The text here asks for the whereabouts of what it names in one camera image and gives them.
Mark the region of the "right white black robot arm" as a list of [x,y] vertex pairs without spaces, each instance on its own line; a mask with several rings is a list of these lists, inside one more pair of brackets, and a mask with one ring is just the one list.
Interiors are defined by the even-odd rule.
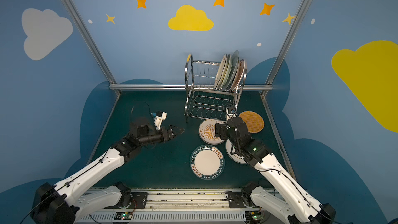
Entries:
[[229,140],[234,153],[266,178],[282,196],[281,199],[269,196],[261,186],[248,184],[242,194],[249,202],[270,212],[284,224],[333,223],[335,209],[330,204],[320,203],[301,187],[265,144],[252,137],[240,117],[216,123],[215,135]]

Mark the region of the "pale green flower plate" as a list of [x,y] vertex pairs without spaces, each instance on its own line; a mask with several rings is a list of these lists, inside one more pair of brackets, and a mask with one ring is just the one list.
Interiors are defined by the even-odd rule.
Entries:
[[219,84],[219,89],[223,89],[223,88],[226,86],[226,84],[227,84],[227,81],[228,81],[228,78],[229,78],[229,74],[230,74],[231,68],[232,68],[232,58],[231,58],[231,55],[228,55],[228,56],[227,56],[227,62],[228,62],[228,63],[227,63],[227,65],[226,65],[226,67],[225,67],[222,80],[221,80],[221,82],[220,82],[220,84]]

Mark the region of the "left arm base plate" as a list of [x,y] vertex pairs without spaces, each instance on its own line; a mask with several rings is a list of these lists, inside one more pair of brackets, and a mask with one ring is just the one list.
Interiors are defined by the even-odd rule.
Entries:
[[123,194],[116,205],[106,207],[106,209],[144,209],[146,207],[147,197],[147,192]]

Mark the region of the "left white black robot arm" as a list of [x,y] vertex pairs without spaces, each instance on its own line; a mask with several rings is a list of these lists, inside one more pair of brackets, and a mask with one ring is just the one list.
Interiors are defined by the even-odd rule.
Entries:
[[89,165],[54,185],[41,185],[28,215],[37,224],[73,224],[102,208],[117,205],[122,197],[130,195],[124,184],[111,186],[100,194],[84,196],[84,193],[110,172],[136,158],[143,147],[168,142],[182,133],[184,129],[174,125],[165,128],[132,122],[129,132]]

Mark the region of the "cream floral plate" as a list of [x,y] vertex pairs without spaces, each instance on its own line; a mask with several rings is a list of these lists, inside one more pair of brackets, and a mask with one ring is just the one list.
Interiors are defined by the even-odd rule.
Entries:
[[215,77],[214,89],[217,89],[217,88],[218,88],[218,84],[219,84],[219,82],[220,82],[220,80],[221,80],[222,73],[223,73],[223,70],[224,70],[224,67],[225,67],[225,63],[226,63],[226,61],[227,61],[227,57],[228,57],[227,54],[225,54],[225,55],[223,56],[221,62],[220,62],[219,69],[218,69],[217,74],[216,74],[216,77]]

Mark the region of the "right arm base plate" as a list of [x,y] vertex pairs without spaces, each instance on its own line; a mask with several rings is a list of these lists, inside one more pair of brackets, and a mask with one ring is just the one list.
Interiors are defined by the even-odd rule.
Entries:
[[269,205],[269,201],[255,191],[227,191],[225,195],[229,208],[261,208]]

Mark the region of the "orange sunburst plate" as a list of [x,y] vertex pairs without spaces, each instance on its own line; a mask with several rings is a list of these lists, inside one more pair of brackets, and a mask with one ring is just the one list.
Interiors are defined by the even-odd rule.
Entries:
[[225,140],[216,137],[215,124],[223,123],[223,121],[207,119],[204,120],[199,127],[199,136],[203,142],[210,145],[222,144]]
[[244,75],[244,70],[245,70],[245,66],[246,66],[246,61],[245,60],[240,60],[239,64],[238,64],[238,69],[234,78],[234,81],[231,85],[230,90],[234,91],[236,90],[236,88],[238,87],[243,75]]

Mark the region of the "large pale green plate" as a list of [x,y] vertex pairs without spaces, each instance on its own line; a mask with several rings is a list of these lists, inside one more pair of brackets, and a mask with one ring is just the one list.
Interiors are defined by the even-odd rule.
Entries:
[[232,67],[231,67],[231,73],[230,73],[230,76],[229,76],[229,81],[228,81],[228,84],[227,84],[227,90],[230,90],[231,86],[233,84],[233,81],[234,81],[234,78],[235,78],[235,75],[236,75],[236,71],[237,71],[237,67],[238,67],[238,64],[239,64],[238,59],[239,59],[239,51],[236,50],[233,53],[232,57],[231,57]]

